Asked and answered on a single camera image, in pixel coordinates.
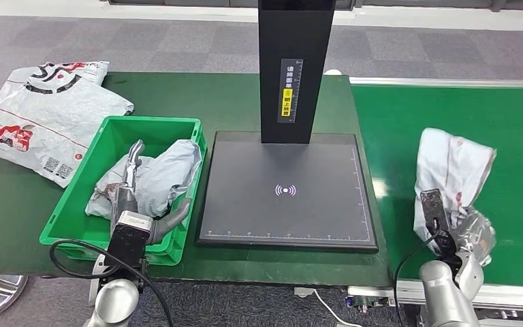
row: grey carpet floor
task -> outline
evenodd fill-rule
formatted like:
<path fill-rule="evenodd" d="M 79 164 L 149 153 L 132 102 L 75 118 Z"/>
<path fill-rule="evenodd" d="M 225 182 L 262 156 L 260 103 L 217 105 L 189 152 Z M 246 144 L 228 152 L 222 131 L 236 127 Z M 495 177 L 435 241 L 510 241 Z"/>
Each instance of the grey carpet floor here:
<path fill-rule="evenodd" d="M 15 68 L 110 61 L 130 72 L 257 72 L 257 25 L 234 22 L 0 17 L 0 88 Z M 523 79 L 523 32 L 333 27 L 325 69 L 355 77 Z M 314 296 L 290 287 L 163 283 L 178 326 L 335 326 Z M 81 326 L 88 282 L 32 278 L 0 326 Z M 395 326 L 389 308 L 361 315 L 340 290 L 321 293 L 339 315 Z M 132 326 L 162 326 L 147 290 Z"/>

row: green table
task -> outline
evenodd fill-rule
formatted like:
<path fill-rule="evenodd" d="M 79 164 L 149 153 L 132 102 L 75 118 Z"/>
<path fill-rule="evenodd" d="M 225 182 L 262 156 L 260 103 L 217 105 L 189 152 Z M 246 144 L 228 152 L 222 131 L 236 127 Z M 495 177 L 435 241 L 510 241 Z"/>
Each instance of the green table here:
<path fill-rule="evenodd" d="M 259 131 L 257 75 L 111 73 L 104 87 L 133 102 L 136 115 L 199 118 L 209 149 L 216 131 Z M 359 136 L 348 77 L 323 79 L 314 132 Z M 358 146 L 364 156 L 359 137 Z M 209 157 L 210 153 L 204 162 L 196 208 L 203 204 Z M 372 185 L 367 187 L 373 194 Z M 59 274 L 49 262 L 48 248 L 40 245 L 38 238 L 61 194 L 53 182 L 0 160 L 0 273 Z M 370 200 L 380 240 L 377 254 L 197 247 L 194 238 L 201 210 L 194 210 L 182 262 L 173 267 L 150 266 L 148 271 L 152 277 L 164 279 L 389 286 L 391 277 L 381 221 L 375 198 Z M 82 272 L 91 265 L 92 262 L 75 261 L 70 264 Z"/>
<path fill-rule="evenodd" d="M 422 130 L 435 127 L 497 149 L 475 203 L 496 229 L 484 283 L 523 286 L 523 87 L 385 83 L 352 91 L 393 268 L 420 243 L 412 231 L 416 156 Z M 412 258 L 400 277 L 418 278 L 431 258 L 430 251 Z"/>
<path fill-rule="evenodd" d="M 359 135 L 362 129 L 358 145 L 360 151 L 365 147 L 376 185 L 378 205 L 370 203 L 375 228 L 385 234 L 380 253 L 205 249 L 193 244 L 195 216 L 182 262 L 150 267 L 150 274 L 167 279 L 356 285 L 361 294 L 387 294 L 391 271 L 419 245 L 412 232 L 417 145 L 423 128 L 438 127 L 498 149 L 476 202 L 498 233 L 493 262 L 485 269 L 486 283 L 514 285 L 504 287 L 506 294 L 517 298 L 521 293 L 517 301 L 523 300 L 523 83 L 351 81 L 350 87 L 347 77 L 324 77 L 314 131 Z M 259 130 L 256 75 L 111 73 L 104 86 L 135 103 L 136 114 L 201 119 L 210 148 L 217 130 Z M 197 205 L 202 204 L 206 176 L 207 168 Z M 38 236 L 61 192 L 37 174 L 0 160 L 0 273 L 58 273 Z M 401 277 L 416 279 L 419 265 L 430 258 L 428 251 L 413 258 Z M 90 266 L 72 262 L 72 268 L 81 271 Z"/>

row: table edge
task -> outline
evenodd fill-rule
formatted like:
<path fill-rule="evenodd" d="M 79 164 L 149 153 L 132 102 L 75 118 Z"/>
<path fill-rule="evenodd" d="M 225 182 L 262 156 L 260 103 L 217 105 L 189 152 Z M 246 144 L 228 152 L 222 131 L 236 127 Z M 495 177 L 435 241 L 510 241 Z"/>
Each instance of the table edge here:
<path fill-rule="evenodd" d="M 437 78 L 350 77 L 350 85 L 402 85 L 423 87 L 523 87 L 523 80 L 443 80 Z"/>

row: packaging bag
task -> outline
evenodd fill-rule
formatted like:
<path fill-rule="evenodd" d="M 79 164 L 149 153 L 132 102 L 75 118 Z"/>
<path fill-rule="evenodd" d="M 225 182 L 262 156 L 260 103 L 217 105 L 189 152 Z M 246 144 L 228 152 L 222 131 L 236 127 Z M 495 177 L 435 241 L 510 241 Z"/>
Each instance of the packaging bag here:
<path fill-rule="evenodd" d="M 66 67 L 47 63 L 33 73 L 18 69 L 0 91 L 0 158 L 62 187 L 71 181 L 105 117 L 133 111 L 131 102 L 97 84 L 106 66 Z M 74 74 L 78 68 L 95 82 Z M 21 84 L 27 73 L 31 75 Z"/>

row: white package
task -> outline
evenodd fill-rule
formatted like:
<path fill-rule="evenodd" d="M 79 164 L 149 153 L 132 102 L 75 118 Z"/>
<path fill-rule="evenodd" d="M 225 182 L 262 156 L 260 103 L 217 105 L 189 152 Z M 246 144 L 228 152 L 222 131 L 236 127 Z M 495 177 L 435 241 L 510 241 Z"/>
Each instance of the white package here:
<path fill-rule="evenodd" d="M 200 147 L 191 140 L 177 140 L 157 158 L 139 157 L 135 196 L 138 212 L 160 217 L 177 197 L 192 184 L 202 162 Z M 95 184 L 85 213 L 111 219 L 111 201 L 115 186 L 123 181 L 127 155 L 109 169 Z"/>
<path fill-rule="evenodd" d="M 132 110 L 131 102 L 86 78 L 40 66 L 25 83 L 1 89 L 0 158 L 66 187 L 101 122 Z"/>
<path fill-rule="evenodd" d="M 414 186 L 414 232 L 423 241 L 431 235 L 426 229 L 420 192 L 439 189 L 450 229 L 457 228 L 468 216 L 466 208 L 480 194 L 495 157 L 495 149 L 440 129 L 426 128 L 422 132 Z M 429 247 L 437 253 L 435 242 Z"/>

